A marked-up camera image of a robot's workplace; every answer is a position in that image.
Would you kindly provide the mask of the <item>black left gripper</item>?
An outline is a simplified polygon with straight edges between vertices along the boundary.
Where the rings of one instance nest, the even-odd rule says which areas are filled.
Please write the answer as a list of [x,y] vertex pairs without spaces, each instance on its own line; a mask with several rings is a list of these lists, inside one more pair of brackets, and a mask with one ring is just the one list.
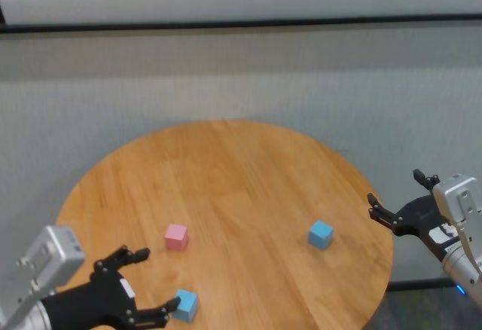
[[106,325],[114,329],[165,328],[181,303],[179,296],[159,307],[137,310],[135,301],[121,284],[120,268],[146,261],[148,247],[131,251],[123,245],[94,263],[90,281],[41,300],[52,329],[93,329]]

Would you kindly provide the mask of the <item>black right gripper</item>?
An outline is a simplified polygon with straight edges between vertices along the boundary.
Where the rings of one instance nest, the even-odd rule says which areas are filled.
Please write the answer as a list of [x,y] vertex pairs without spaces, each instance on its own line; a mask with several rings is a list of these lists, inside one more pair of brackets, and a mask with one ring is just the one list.
[[[430,193],[441,181],[438,175],[426,176],[420,169],[413,170],[413,179]],[[456,229],[440,214],[431,195],[412,200],[397,213],[387,210],[372,193],[368,194],[368,203],[372,220],[391,230],[395,236],[417,237],[439,261],[444,260],[448,247],[459,242]]]

